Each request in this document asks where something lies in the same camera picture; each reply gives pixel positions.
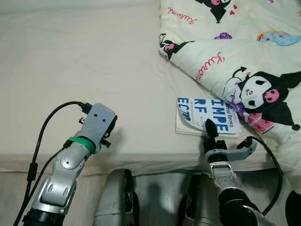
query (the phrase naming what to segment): book cover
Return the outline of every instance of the book cover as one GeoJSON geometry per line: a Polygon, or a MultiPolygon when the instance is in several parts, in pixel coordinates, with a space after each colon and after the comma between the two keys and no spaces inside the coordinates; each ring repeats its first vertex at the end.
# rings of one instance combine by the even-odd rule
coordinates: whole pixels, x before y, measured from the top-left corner
{"type": "Polygon", "coordinates": [[[176,132],[206,135],[205,121],[211,119],[223,137],[237,137],[241,131],[237,113],[223,100],[178,98],[176,132]]]}

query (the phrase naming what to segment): cable connector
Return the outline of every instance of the cable connector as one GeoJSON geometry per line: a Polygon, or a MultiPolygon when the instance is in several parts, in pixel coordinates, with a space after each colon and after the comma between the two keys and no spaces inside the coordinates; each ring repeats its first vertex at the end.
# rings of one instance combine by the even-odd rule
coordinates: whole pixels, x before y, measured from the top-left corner
{"type": "Polygon", "coordinates": [[[93,107],[91,104],[89,104],[89,103],[83,103],[83,102],[80,102],[79,106],[81,108],[81,111],[83,113],[85,113],[85,114],[89,114],[91,108],[93,107]]]}
{"type": "Polygon", "coordinates": [[[38,169],[38,164],[36,162],[30,163],[28,174],[27,174],[27,181],[33,181],[36,179],[37,169],[38,169]]]}
{"type": "Polygon", "coordinates": [[[66,142],[63,145],[62,149],[67,149],[68,147],[70,147],[70,145],[73,143],[73,141],[70,140],[66,140],[66,142]]]}

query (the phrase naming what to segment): bed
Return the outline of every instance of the bed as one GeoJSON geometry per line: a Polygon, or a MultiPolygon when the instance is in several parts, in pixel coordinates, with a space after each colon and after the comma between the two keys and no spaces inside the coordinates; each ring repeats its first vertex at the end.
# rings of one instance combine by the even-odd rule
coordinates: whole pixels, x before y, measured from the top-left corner
{"type": "MultiPolygon", "coordinates": [[[[92,156],[83,175],[116,168],[136,175],[206,169],[203,138],[175,133],[176,98],[216,94],[158,51],[162,10],[158,0],[1,0],[0,170],[27,171],[46,116],[71,100],[100,102],[119,117],[111,147],[92,156]]],[[[39,166],[79,130],[82,116],[69,107],[53,118],[39,166]]],[[[226,143],[234,148],[249,135],[256,133],[243,123],[239,137],[226,143]]],[[[247,160],[233,162],[239,171],[271,167],[260,145],[247,160]]]]}

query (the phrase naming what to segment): black cable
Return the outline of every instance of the black cable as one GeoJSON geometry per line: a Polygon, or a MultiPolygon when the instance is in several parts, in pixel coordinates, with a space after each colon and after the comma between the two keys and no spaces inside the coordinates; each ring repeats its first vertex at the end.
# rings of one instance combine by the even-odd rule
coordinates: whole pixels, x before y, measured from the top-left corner
{"type": "Polygon", "coordinates": [[[266,149],[266,151],[269,153],[269,155],[271,156],[277,171],[278,171],[278,185],[277,185],[277,189],[276,192],[274,194],[274,197],[272,198],[271,202],[269,203],[269,205],[265,208],[265,210],[262,212],[262,214],[265,216],[270,210],[271,208],[274,206],[275,202],[277,201],[280,192],[281,192],[281,188],[282,188],[282,181],[283,181],[283,175],[282,175],[282,170],[280,168],[280,165],[276,159],[276,157],[274,156],[274,154],[272,153],[272,151],[270,150],[270,148],[264,143],[263,140],[258,139],[257,137],[253,137],[253,136],[249,136],[247,138],[251,138],[256,140],[257,142],[259,142],[260,144],[262,144],[262,146],[266,149]]]}
{"type": "Polygon", "coordinates": [[[37,174],[38,164],[36,163],[36,160],[37,160],[38,152],[39,152],[40,145],[41,145],[41,142],[42,142],[43,133],[44,133],[44,130],[45,130],[48,122],[50,121],[50,119],[53,117],[53,115],[55,113],[57,113],[60,109],[66,107],[66,106],[69,106],[69,105],[79,105],[80,107],[83,107],[83,106],[86,107],[87,104],[84,104],[84,103],[79,102],[79,101],[70,101],[70,102],[64,103],[64,104],[58,106],[56,109],[54,109],[50,113],[50,115],[46,118],[46,120],[44,121],[43,126],[42,126],[42,128],[40,130],[40,133],[39,133],[39,137],[38,137],[38,141],[37,141],[37,144],[36,144],[36,148],[35,148],[35,151],[34,151],[34,154],[33,154],[33,157],[32,157],[32,162],[30,163],[30,167],[29,167],[29,170],[28,170],[27,186],[26,186],[26,190],[25,190],[25,194],[24,194],[24,199],[23,199],[20,211],[19,211],[19,213],[18,213],[18,215],[16,217],[14,226],[17,226],[19,224],[20,219],[21,219],[21,217],[22,217],[22,215],[23,215],[23,213],[25,211],[25,208],[26,208],[26,206],[27,206],[27,204],[28,204],[30,198],[32,197],[33,192],[34,192],[34,190],[32,190],[32,192],[30,192],[30,188],[31,188],[31,185],[32,185],[32,181],[35,180],[35,177],[36,177],[36,174],[37,174]]]}
{"type": "Polygon", "coordinates": [[[28,196],[28,200],[30,200],[32,198],[32,195],[34,193],[34,191],[36,190],[40,180],[41,180],[41,177],[42,175],[44,174],[44,171],[45,169],[47,168],[47,166],[49,165],[49,163],[63,150],[64,148],[62,148],[61,150],[59,150],[57,153],[55,153],[54,155],[52,155],[48,161],[44,164],[39,176],[38,176],[38,179],[36,180],[36,183],[34,183],[33,187],[32,187],[32,191],[30,192],[29,196],[28,196]]]}
{"type": "Polygon", "coordinates": [[[60,109],[62,109],[63,107],[66,107],[68,105],[81,105],[81,102],[79,102],[79,101],[70,101],[70,102],[64,103],[64,104],[58,106],[56,109],[54,109],[52,111],[52,113],[50,113],[50,115],[46,118],[46,120],[44,121],[44,124],[43,124],[43,126],[41,128],[41,131],[40,131],[40,134],[39,134],[39,138],[38,138],[38,141],[37,141],[37,145],[36,145],[36,149],[35,149],[33,157],[32,157],[32,162],[36,162],[36,160],[37,160],[39,148],[40,148],[41,141],[42,141],[42,138],[43,138],[43,133],[44,133],[44,130],[45,130],[48,122],[50,121],[50,119],[52,118],[52,116],[55,113],[57,113],[60,109]]]}

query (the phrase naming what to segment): blanket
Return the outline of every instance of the blanket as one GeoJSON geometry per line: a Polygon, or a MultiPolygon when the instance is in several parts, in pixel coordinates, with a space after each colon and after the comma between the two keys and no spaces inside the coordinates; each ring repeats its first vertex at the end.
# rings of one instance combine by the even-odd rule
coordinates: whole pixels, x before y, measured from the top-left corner
{"type": "Polygon", "coordinates": [[[159,51],[226,100],[301,194],[299,0],[161,0],[159,51]]]}

